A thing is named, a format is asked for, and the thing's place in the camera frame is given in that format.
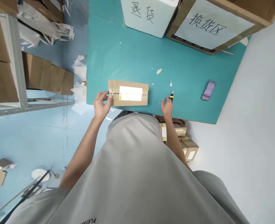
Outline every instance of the person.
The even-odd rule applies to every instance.
[[[108,93],[97,94],[95,116],[59,188],[27,199],[8,223],[248,223],[221,179],[188,166],[168,98],[161,100],[167,146],[154,117],[130,113],[108,126],[93,160],[97,133],[112,105]]]

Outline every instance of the blurred phone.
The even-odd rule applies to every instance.
[[[208,81],[204,89],[204,93],[201,96],[201,100],[208,101],[212,95],[212,92],[216,86],[216,82]]]

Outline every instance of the metal shelf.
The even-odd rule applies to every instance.
[[[4,108],[8,107],[7,109],[0,110],[0,116],[74,104],[74,101],[64,103],[48,101],[45,102],[47,104],[28,104],[17,17],[0,13],[0,22],[11,61],[10,67],[19,99],[18,102],[0,103],[0,106],[3,106]]]

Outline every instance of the gray t-shirt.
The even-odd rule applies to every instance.
[[[108,127],[106,142],[72,190],[21,204],[8,223],[248,223],[223,182],[191,173],[162,142],[157,120],[129,114]]]

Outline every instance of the right hand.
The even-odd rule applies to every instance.
[[[165,102],[162,99],[161,100],[161,112],[165,118],[171,118],[172,114],[172,109],[173,109],[173,103],[172,100],[169,99],[168,97],[165,98]]]

